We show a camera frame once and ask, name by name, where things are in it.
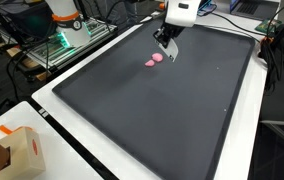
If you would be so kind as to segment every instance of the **orange label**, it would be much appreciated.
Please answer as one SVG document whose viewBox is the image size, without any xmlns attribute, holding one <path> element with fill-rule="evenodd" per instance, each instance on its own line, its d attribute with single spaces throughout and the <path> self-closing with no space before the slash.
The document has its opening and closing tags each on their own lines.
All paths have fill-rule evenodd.
<svg viewBox="0 0 284 180">
<path fill-rule="evenodd" d="M 32 145 L 33 145 L 33 151 L 35 155 L 38 155 L 38 148 L 36 146 L 36 142 L 34 141 L 34 139 L 32 139 Z"/>
</svg>

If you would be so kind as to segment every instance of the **black platform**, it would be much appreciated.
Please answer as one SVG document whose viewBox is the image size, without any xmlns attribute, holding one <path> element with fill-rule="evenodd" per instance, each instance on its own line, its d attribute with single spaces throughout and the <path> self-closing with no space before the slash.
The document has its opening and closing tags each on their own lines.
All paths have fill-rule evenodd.
<svg viewBox="0 0 284 180">
<path fill-rule="evenodd" d="M 174 63 L 147 68 L 161 52 L 160 25 L 139 28 L 53 91 L 161 178 L 213 179 L 254 41 L 195 26 L 176 39 Z"/>
</svg>

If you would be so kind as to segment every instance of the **desk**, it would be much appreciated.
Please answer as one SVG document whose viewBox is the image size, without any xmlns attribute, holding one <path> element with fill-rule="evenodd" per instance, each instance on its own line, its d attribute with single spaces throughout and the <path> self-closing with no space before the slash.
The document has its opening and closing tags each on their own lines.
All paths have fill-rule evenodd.
<svg viewBox="0 0 284 180">
<path fill-rule="evenodd" d="M 29 126 L 39 134 L 46 171 L 34 180 L 103 179 L 27 102 L 0 116 L 2 124 L 9 129 Z"/>
<path fill-rule="evenodd" d="M 218 8 L 215 12 L 249 30 L 253 30 L 260 23 L 256 20 L 230 15 L 228 3 L 228 0 L 217 2 Z M 198 17 L 196 24 L 236 29 L 224 19 L 214 15 Z M 53 94 L 52 88 L 137 28 L 139 26 L 133 27 L 120 35 L 32 95 L 36 102 L 121 180 L 153 180 L 159 179 L 159 177 L 128 155 L 82 116 L 70 109 Z M 262 38 L 258 35 L 253 36 L 258 39 Z M 256 46 L 243 79 L 215 180 L 244 180 L 248 176 L 267 73 L 264 61 L 256 56 L 258 49 L 259 47 Z"/>
</svg>

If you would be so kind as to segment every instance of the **orange object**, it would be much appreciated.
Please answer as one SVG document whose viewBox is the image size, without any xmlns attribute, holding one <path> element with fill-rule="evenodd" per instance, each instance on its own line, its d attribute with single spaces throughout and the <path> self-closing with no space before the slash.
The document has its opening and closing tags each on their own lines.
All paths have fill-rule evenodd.
<svg viewBox="0 0 284 180">
<path fill-rule="evenodd" d="M 160 4 L 159 4 L 159 8 L 164 10 L 164 9 L 165 9 L 164 3 L 160 3 Z"/>
<path fill-rule="evenodd" d="M 33 131 L 32 128 L 27 127 L 27 126 L 20 126 L 20 127 L 18 127 L 17 129 L 15 129 L 14 131 L 17 131 L 17 130 L 19 130 L 19 129 L 21 129 L 21 128 L 24 128 L 24 127 L 27 128 L 27 129 L 30 129 L 31 131 Z M 1 125 L 1 126 L 0 126 L 0 131 L 4 132 L 4 133 L 7 134 L 7 135 L 12 134 L 12 133 L 14 132 L 14 131 L 8 129 L 7 127 L 5 127 L 4 125 Z"/>
<path fill-rule="evenodd" d="M 54 21 L 69 21 L 72 19 L 75 19 L 79 16 L 79 12 L 75 12 L 74 14 L 71 14 L 69 16 L 57 16 L 55 14 L 52 14 L 53 20 Z"/>
</svg>

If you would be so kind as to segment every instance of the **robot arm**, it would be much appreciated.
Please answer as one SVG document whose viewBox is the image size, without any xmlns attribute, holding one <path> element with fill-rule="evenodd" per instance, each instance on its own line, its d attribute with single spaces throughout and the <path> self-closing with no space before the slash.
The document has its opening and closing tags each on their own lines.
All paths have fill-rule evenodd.
<svg viewBox="0 0 284 180">
<path fill-rule="evenodd" d="M 178 47 L 174 38 L 178 37 L 185 27 L 195 23 L 201 0 L 166 0 L 165 20 L 153 37 L 159 47 L 174 61 Z"/>
</svg>

